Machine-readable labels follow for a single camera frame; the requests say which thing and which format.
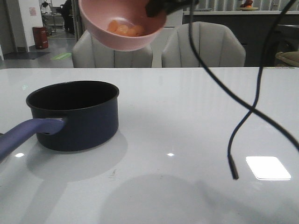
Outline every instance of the white chair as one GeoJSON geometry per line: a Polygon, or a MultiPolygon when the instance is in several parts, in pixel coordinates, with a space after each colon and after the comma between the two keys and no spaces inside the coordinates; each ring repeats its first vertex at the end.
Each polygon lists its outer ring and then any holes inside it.
{"type": "Polygon", "coordinates": [[[150,46],[136,51],[116,51],[96,40],[87,30],[72,50],[74,68],[150,68],[150,46]]]}
{"type": "MultiPolygon", "coordinates": [[[[188,26],[173,29],[162,51],[162,67],[199,67],[189,44],[188,26]]],[[[244,66],[245,49],[228,27],[194,22],[192,29],[194,45],[208,67],[244,66]]]]}

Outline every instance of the white table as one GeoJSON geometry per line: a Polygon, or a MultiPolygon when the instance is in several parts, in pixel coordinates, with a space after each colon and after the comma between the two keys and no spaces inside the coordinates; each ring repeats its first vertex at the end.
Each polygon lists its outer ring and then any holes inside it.
{"type": "MultiPolygon", "coordinates": [[[[238,96],[254,99],[257,68],[214,68],[238,96]]],[[[119,131],[77,153],[35,136],[0,164],[2,224],[298,224],[299,153],[201,69],[0,70],[0,132],[30,119],[26,96],[54,83],[101,80],[120,89],[119,131]],[[256,179],[247,156],[277,157],[290,180],[256,179]]],[[[258,108],[299,139],[299,69],[264,70],[258,108]]]]}

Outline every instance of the blue handle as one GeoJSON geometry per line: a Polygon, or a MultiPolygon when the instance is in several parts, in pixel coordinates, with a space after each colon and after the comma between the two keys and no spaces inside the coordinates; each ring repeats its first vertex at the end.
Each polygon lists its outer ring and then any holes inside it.
{"type": "Polygon", "coordinates": [[[0,162],[35,133],[48,135],[59,132],[63,119],[44,118],[26,120],[0,136],[0,162]]]}

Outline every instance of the black cable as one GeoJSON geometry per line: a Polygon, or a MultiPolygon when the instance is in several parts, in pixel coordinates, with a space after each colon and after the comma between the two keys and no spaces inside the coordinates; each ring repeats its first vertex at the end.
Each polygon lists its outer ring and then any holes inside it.
{"type": "Polygon", "coordinates": [[[239,98],[237,95],[235,95],[228,87],[226,87],[215,75],[214,73],[207,67],[207,65],[202,61],[202,59],[200,58],[198,52],[196,51],[196,48],[194,46],[194,41],[193,41],[193,36],[192,36],[192,21],[193,21],[193,12],[194,12],[194,0],[191,3],[190,6],[190,21],[189,21],[189,42],[190,42],[190,46],[192,48],[192,51],[194,53],[194,55],[196,56],[196,58],[198,59],[199,63],[201,64],[201,66],[205,69],[205,71],[209,74],[209,76],[231,97],[233,98],[235,101],[237,101],[239,104],[241,104],[242,106],[246,107],[249,112],[245,115],[245,117],[241,120],[241,122],[237,125],[237,127],[235,128],[235,130],[232,133],[232,136],[230,138],[229,144],[228,144],[228,163],[229,163],[229,167],[232,173],[232,176],[234,179],[238,179],[239,175],[237,173],[237,169],[235,166],[235,162],[231,156],[231,145],[232,145],[232,141],[233,138],[235,136],[235,134],[237,133],[237,131],[239,130],[239,128],[242,126],[242,124],[246,121],[246,119],[252,114],[256,114],[257,116],[259,116],[260,118],[262,118],[263,120],[265,120],[266,122],[268,122],[270,125],[272,125],[274,128],[276,128],[278,131],[280,131],[295,147],[296,149],[299,151],[299,143],[297,142],[297,140],[290,134],[288,133],[287,130],[285,130],[280,124],[278,124],[277,122],[275,122],[274,120],[272,120],[271,118],[269,118],[267,115],[263,114],[262,112],[260,112],[259,110],[257,110],[255,107],[257,105],[258,102],[258,98],[259,98],[259,92],[260,92],[260,83],[261,83],[261,78],[262,78],[262,72],[263,72],[263,64],[264,64],[264,60],[265,60],[265,52],[267,49],[267,43],[268,40],[270,39],[275,27],[278,25],[279,21],[281,20],[281,18],[284,16],[284,14],[289,10],[289,8],[292,6],[292,4],[295,2],[296,0],[291,0],[282,10],[282,12],[279,14],[279,16],[276,18],[276,20],[274,21],[273,25],[270,28],[270,31],[268,32],[264,45],[263,45],[263,49],[262,49],[262,55],[261,55],[261,60],[260,60],[260,67],[259,67],[259,72],[258,72],[258,76],[257,76],[257,84],[256,84],[256,97],[254,100],[253,105],[249,105],[246,102],[244,102],[241,98],[239,98]]]}

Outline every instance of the gray floor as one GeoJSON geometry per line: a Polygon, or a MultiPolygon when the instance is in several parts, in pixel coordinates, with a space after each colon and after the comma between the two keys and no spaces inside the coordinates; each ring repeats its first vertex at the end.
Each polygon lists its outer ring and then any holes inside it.
{"type": "Polygon", "coordinates": [[[37,59],[18,59],[4,60],[0,59],[0,69],[4,68],[73,68],[71,56],[54,60],[53,57],[62,54],[70,53],[76,43],[75,35],[66,33],[63,29],[53,32],[48,36],[49,47],[46,49],[32,49],[31,52],[50,52],[37,59]]]}

